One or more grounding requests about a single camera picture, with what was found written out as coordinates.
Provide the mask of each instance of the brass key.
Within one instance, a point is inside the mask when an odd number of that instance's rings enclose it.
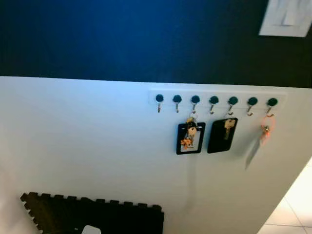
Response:
[[[224,123],[224,128],[226,129],[226,133],[225,133],[225,136],[224,136],[225,140],[229,139],[231,128],[235,126],[235,123],[236,123],[235,119],[230,119],[229,118],[229,119],[227,119],[225,121],[225,123]]]

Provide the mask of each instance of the white wall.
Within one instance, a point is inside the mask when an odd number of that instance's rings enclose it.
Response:
[[[263,111],[235,112],[230,151],[207,154],[206,132],[202,153],[177,156],[177,125],[191,106],[158,114],[148,90],[161,87],[284,91],[288,101],[245,170]],[[256,234],[312,155],[311,103],[311,89],[0,77],[0,170],[16,197],[37,191],[159,204],[165,234]],[[207,126],[226,112],[197,111]],[[0,195],[0,205],[8,197]],[[20,233],[15,223],[0,233]]]

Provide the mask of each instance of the key holder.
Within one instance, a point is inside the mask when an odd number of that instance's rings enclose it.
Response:
[[[251,97],[249,100],[248,100],[248,102],[247,102],[247,104],[249,105],[249,108],[248,108],[248,110],[247,110],[247,115],[248,116],[252,116],[254,113],[253,112],[251,112],[250,113],[250,110],[251,110],[251,108],[254,106],[254,105],[256,105],[258,103],[258,99],[256,98],[256,97]]]
[[[193,104],[193,110],[192,110],[192,113],[195,114],[196,113],[196,110],[195,110],[195,107],[197,104],[199,104],[200,102],[200,98],[199,96],[195,95],[191,98],[191,103]]]
[[[210,99],[209,99],[209,103],[211,104],[211,107],[210,107],[210,114],[212,115],[214,113],[213,111],[213,108],[215,105],[217,105],[219,102],[219,98],[217,96],[212,96]]]
[[[161,94],[157,94],[156,102],[158,103],[158,113],[160,112],[160,105],[164,101],[164,96]]]
[[[172,101],[175,103],[175,110],[177,113],[179,113],[178,105],[180,102],[182,102],[182,98],[180,95],[175,95]]]
[[[238,103],[238,98],[235,97],[235,96],[231,97],[231,98],[228,100],[228,104],[230,105],[230,108],[229,108],[229,110],[228,110],[228,112],[227,112],[228,115],[231,116],[231,115],[234,114],[234,112],[233,112],[233,111],[231,112],[231,110],[232,110],[233,106],[234,106],[236,103]]]
[[[206,114],[210,116],[209,110],[211,108],[211,103],[209,102],[209,99],[212,96],[217,96],[219,98],[219,103],[217,106],[214,106],[214,111],[216,114],[223,110],[223,115],[225,115],[228,112],[229,104],[228,100],[230,97],[237,97],[238,103],[233,107],[234,115],[238,114],[238,110],[242,109],[242,115],[246,116],[246,112],[248,109],[247,101],[251,97],[256,97],[258,99],[258,103],[256,106],[254,106],[250,112],[253,112],[256,114],[258,111],[262,112],[263,115],[265,115],[266,111],[268,110],[267,102],[270,98],[276,98],[278,100],[278,104],[273,108],[273,112],[277,114],[279,110],[282,110],[285,106],[285,103],[288,98],[288,94],[281,91],[269,91],[266,89],[258,90],[258,91],[243,91],[243,90],[214,90],[214,89],[175,89],[175,88],[159,88],[154,89],[151,88],[148,92],[148,102],[151,106],[156,106],[155,103],[155,97],[158,94],[162,94],[164,97],[164,101],[161,103],[161,108],[163,109],[165,106],[168,106],[169,109],[172,110],[172,113],[175,113],[175,103],[172,101],[173,97],[175,95],[180,95],[182,98],[182,101],[179,103],[178,108],[179,112],[182,113],[182,109],[189,108],[190,112],[192,111],[192,107],[190,100],[192,96],[197,95],[200,98],[200,103],[196,105],[195,109],[196,112],[199,113],[198,108],[206,108]]]
[[[269,109],[267,111],[267,117],[273,117],[274,114],[269,115],[270,110],[272,107],[274,107],[278,103],[278,100],[276,98],[271,98],[268,100],[267,105],[269,106]]]

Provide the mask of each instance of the wall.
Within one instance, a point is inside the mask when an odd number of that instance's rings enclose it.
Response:
[[[35,234],[37,228],[24,209],[10,175],[0,165],[0,234]]]
[[[0,76],[311,88],[311,30],[259,36],[267,3],[2,0]]]
[[[206,132],[202,153],[177,156],[177,125],[191,105],[158,114],[150,88],[283,91],[288,101],[245,170],[263,111],[235,112],[230,151],[207,154]],[[15,197],[38,191],[159,204],[165,234],[256,234],[311,157],[311,101],[311,89],[300,88],[0,77],[0,170]],[[197,111],[208,126],[226,112]]]

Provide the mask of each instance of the dark green knob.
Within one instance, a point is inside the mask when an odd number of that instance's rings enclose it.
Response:
[[[258,99],[256,97],[251,97],[249,100],[248,100],[248,105],[250,106],[254,106],[258,103]]]
[[[195,104],[199,103],[200,102],[199,96],[197,96],[197,95],[193,96],[191,99],[191,102],[195,103]]]
[[[180,103],[182,101],[182,98],[180,95],[175,95],[172,101],[174,101],[175,103]]]
[[[229,99],[229,104],[230,105],[235,105],[236,103],[238,103],[238,98],[237,97],[231,97]]]
[[[158,95],[156,96],[156,101],[157,101],[157,102],[162,102],[162,101],[164,101],[164,96],[161,95],[161,94],[158,94]]]
[[[212,96],[210,99],[209,99],[209,102],[213,105],[217,104],[219,102],[219,99],[217,96]]]
[[[267,105],[268,106],[275,106],[278,103],[276,98],[271,98],[268,100]]]

